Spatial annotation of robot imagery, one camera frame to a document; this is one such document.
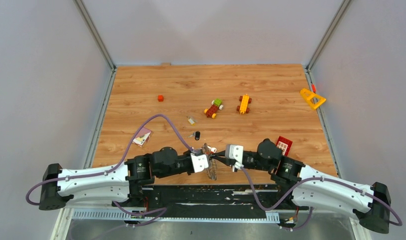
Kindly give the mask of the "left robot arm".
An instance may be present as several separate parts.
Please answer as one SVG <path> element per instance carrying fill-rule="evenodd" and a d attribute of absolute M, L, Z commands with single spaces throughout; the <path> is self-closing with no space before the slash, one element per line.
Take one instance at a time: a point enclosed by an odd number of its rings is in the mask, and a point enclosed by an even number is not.
<path fill-rule="evenodd" d="M 209 154 L 198 150 L 179 155 L 171 147 L 130 158 L 120 166 L 110 165 L 88 169 L 66 169 L 50 164 L 44 175 L 38 208 L 57 210 L 67 205 L 106 201 L 137 207 L 143 203 L 141 187 L 151 185 L 156 178 L 182 173 L 203 172 L 209 167 Z"/>

